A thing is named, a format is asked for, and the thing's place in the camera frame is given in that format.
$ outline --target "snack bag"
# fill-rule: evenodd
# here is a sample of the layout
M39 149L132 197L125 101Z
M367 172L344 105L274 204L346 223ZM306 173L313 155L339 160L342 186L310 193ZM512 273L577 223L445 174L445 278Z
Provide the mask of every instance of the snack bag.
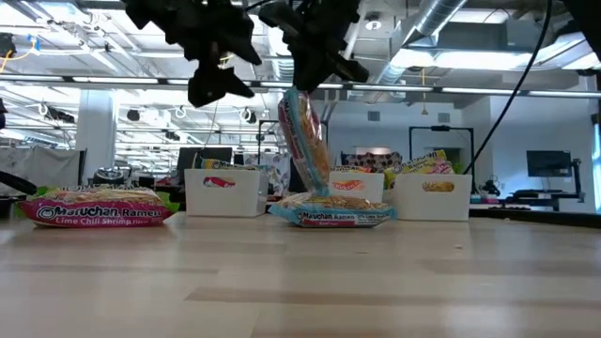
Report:
M432 174L440 161L447 161L444 150L437 150L401 164L401 174Z
M39 190L39 196L18 204L35 224L73 228L161 225L179 208L169 194L146 188L83 186Z
M396 218L394 209L356 197L312 196L309 192L289 196L270 207L270 213L301 227L374 227Z
M437 150L417 159L384 170L384 189L394 188L399 174L454 174L453 166L447 161L444 150Z
M225 170L260 170L259 165L239 165L230 164L226 161L194 158L194 168L196 169L225 169Z
M338 173L361 173L361 174L370 174L372 172L371 168L365 168L354 165L339 165L330 167L331 172Z
M328 195L330 165L319 117L311 109L309 94L288 89L279 104L279 120L288 149L308 192Z

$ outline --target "wooden table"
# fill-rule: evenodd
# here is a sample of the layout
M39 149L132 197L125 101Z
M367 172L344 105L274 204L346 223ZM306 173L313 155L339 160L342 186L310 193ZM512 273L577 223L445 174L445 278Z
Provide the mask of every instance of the wooden table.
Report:
M0 336L598 338L600 277L601 232L541 224L2 223Z

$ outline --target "fluorescent light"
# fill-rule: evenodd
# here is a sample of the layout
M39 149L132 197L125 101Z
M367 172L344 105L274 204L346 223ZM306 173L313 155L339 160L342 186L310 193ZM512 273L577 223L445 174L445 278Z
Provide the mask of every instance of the fluorescent light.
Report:
M162 144L162 143L142 143L142 142L116 142L117 146L120 147L132 147L132 146L158 146L158 147L169 147L169 148L181 148L181 147L199 147L199 146L203 146L203 145L196 145L196 144ZM207 147L234 147L236 145L207 145ZM244 144L242 143L242 146L248 146L248 147L253 147L253 146L258 146L258 144ZM271 143L262 143L261 147L270 147L270 146L277 146L275 145L273 142Z
M528 96L542 98L566 98L566 99L601 99L601 92L570 92L555 90L531 90Z
M514 69L523 62L523 54L497 52L443 52L435 66L448 69Z
M563 69L590 69L597 65L599 65L599 58L595 52L592 52L563 67Z
M400 49L391 60L391 66L397 68L432 67L434 57L429 52Z
M511 95L511 89L483 89L483 88L442 88L443 93L453 94L480 94L480 95Z
M21 141L25 139L25 136L23 136L20 132L9 130L1 130L0 136Z
M1 80L53 82L53 81L63 81L63 78L60 76L0 74L0 81Z
M353 90L388 91L388 92L424 92L434 91L434 88L417 85L379 85L379 84L354 84Z
M270 49L274 54L278 55L291 55L288 50L288 45L282 41L284 32L277 27L269 28L267 32L268 42L270 43Z
M81 77L73 78L75 82L108 83L108 84L157 84L157 79L148 78L118 78L118 77Z
M292 87L292 83L281 83L281 82L261 82L261 86L267 88L290 88Z
M320 89L342 89L342 84L320 84Z
M170 79L167 80L167 83L169 83L170 85L188 85L188 81L189 80L184 79Z
M48 27L42 26L12 26L12 25L0 25L0 32L11 33L14 35L37 35L43 33L50 33L51 30Z

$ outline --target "yellow package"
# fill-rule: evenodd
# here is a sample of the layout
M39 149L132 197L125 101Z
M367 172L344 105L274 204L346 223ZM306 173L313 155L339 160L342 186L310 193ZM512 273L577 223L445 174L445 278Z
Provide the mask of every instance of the yellow package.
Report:
M437 150L401 164L401 174L431 174L441 161L447 161L444 150Z
M372 169L354 165L339 165L330 167L330 172L370 174Z
M399 174L432 174L440 167L441 162L447 161L444 150L437 150L422 157L384 170L384 189L394 188L394 181Z

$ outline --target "white column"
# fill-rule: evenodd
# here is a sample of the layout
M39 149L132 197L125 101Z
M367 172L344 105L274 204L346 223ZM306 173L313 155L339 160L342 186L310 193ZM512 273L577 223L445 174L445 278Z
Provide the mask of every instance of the white column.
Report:
M119 105L110 90L82 90L75 148L87 150L83 183L99 168L115 163L116 122Z

